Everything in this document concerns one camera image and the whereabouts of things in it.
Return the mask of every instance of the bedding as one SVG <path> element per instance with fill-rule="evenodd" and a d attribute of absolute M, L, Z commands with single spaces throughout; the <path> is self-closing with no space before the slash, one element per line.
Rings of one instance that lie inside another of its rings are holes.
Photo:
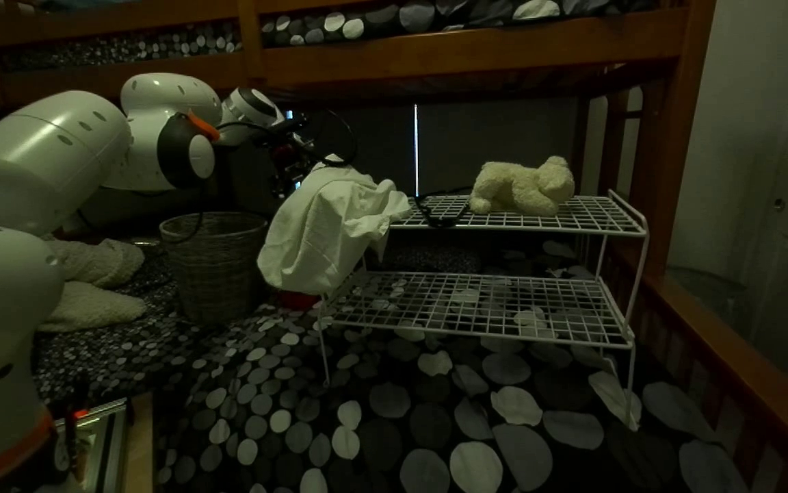
<path fill-rule="evenodd" d="M 741 489 L 647 359 L 631 432 L 591 388 L 611 371 L 591 349 L 357 325 L 319 340 L 277 307 L 188 325 L 162 256 L 128 293 L 151 307 L 140 322 L 39 333 L 35 371 L 48 403 L 154 388 L 158 489 Z"/>
<path fill-rule="evenodd" d="M 278 13 L 262 18 L 264 47 L 368 40 L 401 32 L 524 25 L 563 15 L 613 15 L 656 0 L 408 0 L 375 8 Z M 0 49 L 2 70 L 118 65 L 163 56 L 226 55 L 244 49 L 234 18 L 128 34 L 74 39 Z"/>

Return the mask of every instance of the plush animal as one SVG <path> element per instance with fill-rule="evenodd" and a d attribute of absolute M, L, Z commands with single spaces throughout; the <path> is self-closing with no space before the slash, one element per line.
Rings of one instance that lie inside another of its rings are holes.
<path fill-rule="evenodd" d="M 472 212 L 520 210 L 531 217 L 557 212 L 574 197 L 574 175 L 560 156 L 538 166 L 486 160 L 471 192 Z"/>

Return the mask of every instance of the wooden bunk bed frame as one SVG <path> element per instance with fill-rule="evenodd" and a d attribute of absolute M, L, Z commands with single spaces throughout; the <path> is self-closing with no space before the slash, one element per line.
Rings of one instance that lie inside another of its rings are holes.
<path fill-rule="evenodd" d="M 327 47 L 264 49 L 260 43 L 262 15 L 371 2 L 378 0 L 140 0 L 106 10 L 26 15 L 18 13 L 15 0 L 6 0 L 0 49 L 218 18 L 238 21 L 241 49 L 102 67 L 0 67 L 0 107 L 18 107 L 65 86 L 118 95 L 126 75 L 162 67 L 197 73 L 221 91 L 260 85 L 292 104 L 608 95 L 601 189 L 611 189 L 619 178 L 623 121 L 634 117 L 623 104 L 626 91 L 638 85 L 643 108 L 630 199 L 647 217 L 650 252 L 634 332 L 647 353 L 693 388 L 710 425 L 720 425 L 743 478 L 788 493 L 788 377 L 665 277 L 715 0 L 658 0 L 653 10 L 538 26 L 422 32 Z M 619 256 L 611 267 L 626 277 L 631 254 L 623 249 Z"/>

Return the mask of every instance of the crumpled white fabric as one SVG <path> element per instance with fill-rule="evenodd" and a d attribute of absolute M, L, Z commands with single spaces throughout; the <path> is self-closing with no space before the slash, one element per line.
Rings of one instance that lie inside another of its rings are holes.
<path fill-rule="evenodd" d="M 119 295 L 104 286 L 128 282 L 144 254 L 134 244 L 102 240 L 47 240 L 65 278 L 61 303 L 40 322 L 39 332 L 80 332 L 113 322 L 128 322 L 144 315 L 144 301 L 134 295 Z"/>
<path fill-rule="evenodd" d="M 333 293 L 367 249 L 382 252 L 390 218 L 408 210 L 411 199 L 394 181 L 314 166 L 277 210 L 258 267 L 277 290 Z"/>

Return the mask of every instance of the wooden bed rail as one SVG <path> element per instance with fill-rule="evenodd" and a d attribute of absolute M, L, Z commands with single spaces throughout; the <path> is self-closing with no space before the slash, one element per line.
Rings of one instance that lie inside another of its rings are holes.
<path fill-rule="evenodd" d="M 788 493 L 788 377 L 665 277 L 643 278 L 631 325 L 701 403 L 746 484 Z"/>

